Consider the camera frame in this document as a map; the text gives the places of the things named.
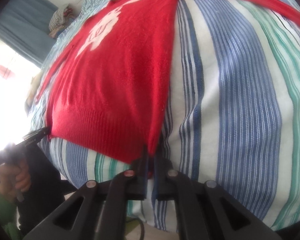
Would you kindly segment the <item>person's left hand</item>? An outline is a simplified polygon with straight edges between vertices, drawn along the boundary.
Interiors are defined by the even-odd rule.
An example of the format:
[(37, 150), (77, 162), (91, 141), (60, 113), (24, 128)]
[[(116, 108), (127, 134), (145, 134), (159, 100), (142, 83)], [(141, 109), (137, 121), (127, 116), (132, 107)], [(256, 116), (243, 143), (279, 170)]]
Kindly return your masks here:
[(24, 193), (31, 186), (31, 176), (26, 159), (21, 159), (17, 165), (0, 165), (0, 194), (9, 202), (14, 202), (17, 193)]

